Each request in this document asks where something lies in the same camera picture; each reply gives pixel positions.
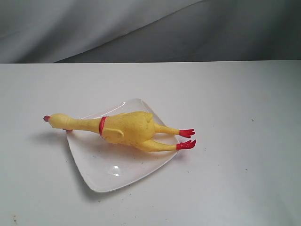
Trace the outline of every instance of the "white tabletop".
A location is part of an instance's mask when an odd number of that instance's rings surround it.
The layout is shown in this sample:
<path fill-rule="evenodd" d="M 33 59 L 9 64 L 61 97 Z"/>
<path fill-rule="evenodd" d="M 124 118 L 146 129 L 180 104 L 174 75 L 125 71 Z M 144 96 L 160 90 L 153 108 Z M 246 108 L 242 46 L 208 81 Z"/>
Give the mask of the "white tabletop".
<path fill-rule="evenodd" d="M 98 194 L 66 133 L 138 97 L 197 145 Z M 0 225 L 301 225 L 301 61 L 0 65 Z"/>

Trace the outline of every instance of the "square plate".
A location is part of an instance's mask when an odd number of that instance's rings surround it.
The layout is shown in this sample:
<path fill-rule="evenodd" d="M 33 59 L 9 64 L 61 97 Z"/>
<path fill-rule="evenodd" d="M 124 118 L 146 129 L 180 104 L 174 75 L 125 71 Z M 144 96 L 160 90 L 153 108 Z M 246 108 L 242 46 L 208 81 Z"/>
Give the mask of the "square plate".
<path fill-rule="evenodd" d="M 165 125 L 140 99 L 123 102 L 83 119 L 134 111 L 150 112 L 156 123 Z M 86 184 L 93 191 L 100 193 L 122 188 L 150 175 L 177 154 L 177 151 L 146 153 L 131 146 L 109 144 L 98 134 L 81 130 L 68 131 L 67 138 L 73 158 Z M 179 143 L 175 136 L 166 134 L 156 134 L 154 140 L 171 145 Z"/>

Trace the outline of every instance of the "rubber chicken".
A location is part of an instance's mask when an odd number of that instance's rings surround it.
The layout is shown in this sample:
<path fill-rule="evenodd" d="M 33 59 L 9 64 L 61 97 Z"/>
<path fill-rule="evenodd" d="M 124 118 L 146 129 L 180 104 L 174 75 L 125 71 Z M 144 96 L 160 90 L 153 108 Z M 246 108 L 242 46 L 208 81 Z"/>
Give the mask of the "rubber chicken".
<path fill-rule="evenodd" d="M 99 119 L 77 120 L 64 114 L 45 116 L 53 128 L 64 130 L 85 130 L 100 134 L 112 144 L 131 145 L 147 152 L 173 151 L 191 149 L 196 140 L 166 145 L 152 140 L 156 133 L 167 133 L 191 138 L 194 129 L 178 130 L 156 124 L 153 115 L 147 112 L 122 113 Z"/>

